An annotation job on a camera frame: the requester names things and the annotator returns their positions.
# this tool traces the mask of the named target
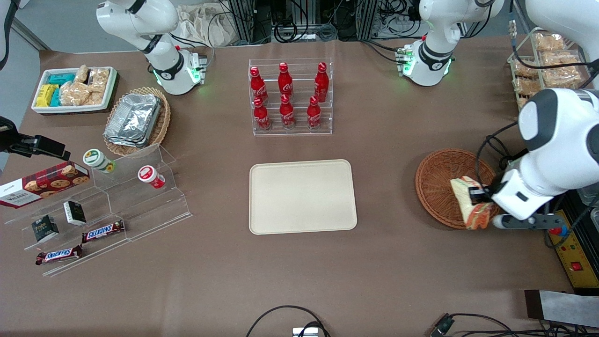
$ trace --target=wicker basket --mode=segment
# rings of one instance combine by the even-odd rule
[[[140,94],[147,95],[152,94],[162,100],[162,106],[160,107],[160,112],[158,119],[156,120],[156,125],[154,126],[154,130],[152,131],[152,135],[150,136],[150,142],[148,146],[152,144],[160,144],[164,140],[164,136],[167,134],[168,124],[171,122],[171,107],[168,105],[167,98],[164,97],[164,94],[155,88],[138,88],[129,91],[127,94]],[[114,115],[114,111],[116,107],[119,106],[120,101],[123,97],[119,98],[118,102],[113,106],[112,111],[110,112],[110,116],[108,116],[108,121],[106,122],[106,126],[110,123],[110,119]],[[106,138],[104,139],[104,143],[106,143],[106,147],[110,150],[110,152],[114,154],[118,154],[121,156],[132,154],[135,151],[141,150],[141,148],[135,148],[133,146],[124,146],[124,145],[116,145],[110,143]]]
[[[458,200],[453,194],[451,179],[469,176],[476,179],[476,156],[462,149],[443,149],[429,154],[416,171],[416,193],[424,208],[437,220],[449,227],[466,229]],[[491,167],[480,160],[480,178],[485,185],[495,177]],[[493,205],[491,218],[499,212]]]

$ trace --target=coca-cola bottle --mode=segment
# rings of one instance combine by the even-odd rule
[[[291,103],[289,102],[289,95],[281,95],[281,107],[279,107],[279,112],[281,113],[283,128],[287,130],[293,129],[295,127],[294,107],[291,106]]]
[[[329,75],[326,74],[326,63],[318,64],[318,73],[314,79],[314,95],[318,102],[326,101],[326,94],[329,92]]]
[[[279,64],[279,91],[281,95],[288,95],[291,99],[294,95],[294,80],[289,75],[288,70],[287,63],[281,62]]]
[[[310,105],[308,106],[308,127],[310,130],[320,128],[320,107],[318,106],[318,98],[310,97]]]
[[[262,103],[266,104],[268,102],[266,83],[264,83],[262,76],[260,76],[260,71],[258,70],[258,67],[250,68],[250,75],[252,76],[250,86],[252,87],[252,94],[254,95],[254,98],[262,98]]]
[[[262,105],[262,98],[254,98],[254,119],[260,130],[270,130],[273,126],[268,118],[268,110]]]

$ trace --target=brown table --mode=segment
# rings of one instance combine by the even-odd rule
[[[403,45],[395,41],[392,45]],[[569,290],[555,254],[535,231],[451,230],[420,205],[419,162],[448,147],[475,151],[510,123],[516,103],[505,69],[507,38],[460,42],[437,86],[418,87],[359,43],[219,49],[206,84],[168,96],[173,119],[163,145],[179,161],[177,183],[193,217],[43,278],[20,233],[1,227],[4,336],[243,336],[277,305],[306,306],[334,336],[422,336],[444,312],[477,312],[513,328],[526,319],[522,290]],[[247,107],[250,58],[331,56],[332,136],[256,138]],[[42,52],[41,69],[111,65],[117,97],[156,86],[141,53]],[[104,148],[106,114],[40,116],[20,131],[68,145],[77,160]],[[502,139],[522,146],[517,130]],[[485,153],[495,163],[496,158]],[[247,224],[248,172],[257,163],[344,158],[352,164],[358,226],[351,231],[255,236]],[[2,180],[56,160],[12,155]],[[311,320],[286,310],[255,336],[289,336]],[[461,320],[460,328],[493,328]]]

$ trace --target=small black box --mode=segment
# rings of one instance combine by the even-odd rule
[[[31,224],[34,229],[35,238],[38,242],[45,242],[50,240],[52,237],[58,235],[58,226],[54,222],[54,218],[50,215],[46,215],[43,218],[36,220]]]
[[[64,203],[66,221],[70,224],[77,226],[85,225],[85,214],[83,214],[83,207],[74,201],[67,201]]]

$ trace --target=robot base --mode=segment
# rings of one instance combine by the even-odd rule
[[[192,54],[187,50],[179,52],[183,55],[183,68],[172,80],[161,79],[154,72],[158,84],[171,95],[183,95],[189,92],[194,86],[203,84],[206,75],[206,58],[200,59],[198,54]]]
[[[412,44],[406,44],[403,49],[395,52],[396,59],[399,62],[405,62],[405,64],[398,64],[397,69],[400,76],[408,77],[417,85],[433,86],[441,82],[443,76],[447,74],[451,60],[445,65],[439,63],[441,67],[438,70],[431,70],[418,53],[422,43],[422,40],[418,40]]]

